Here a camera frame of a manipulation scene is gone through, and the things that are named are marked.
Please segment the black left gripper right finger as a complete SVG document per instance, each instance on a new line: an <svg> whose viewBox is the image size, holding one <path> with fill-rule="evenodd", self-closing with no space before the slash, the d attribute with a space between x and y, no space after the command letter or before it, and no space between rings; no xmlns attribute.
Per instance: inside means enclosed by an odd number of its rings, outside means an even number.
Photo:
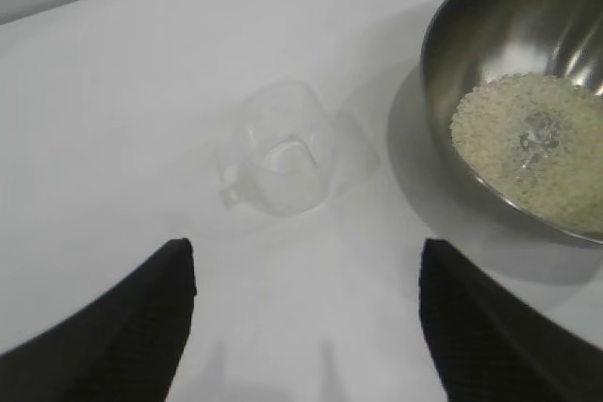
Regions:
<svg viewBox="0 0 603 402"><path fill-rule="evenodd" d="M602 351L428 238L419 320L450 401L599 401Z"/></svg>

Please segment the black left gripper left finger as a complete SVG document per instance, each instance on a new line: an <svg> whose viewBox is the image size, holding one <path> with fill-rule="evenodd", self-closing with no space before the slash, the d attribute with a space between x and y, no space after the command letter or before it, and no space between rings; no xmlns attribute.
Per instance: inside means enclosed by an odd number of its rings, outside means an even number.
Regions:
<svg viewBox="0 0 603 402"><path fill-rule="evenodd" d="M196 295L193 247L172 239L79 312L3 353L2 400L165 400Z"/></svg>

